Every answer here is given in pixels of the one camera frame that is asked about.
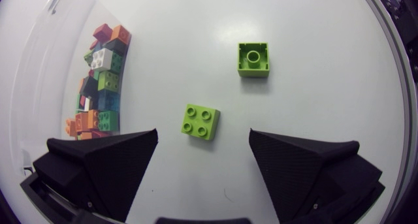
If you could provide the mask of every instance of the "transparent plastic wall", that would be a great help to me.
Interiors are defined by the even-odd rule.
[[[16,173],[47,152],[47,138],[70,139],[77,89],[89,67],[84,54],[102,24],[119,21],[98,0],[49,0],[27,40],[14,80],[10,150]]]

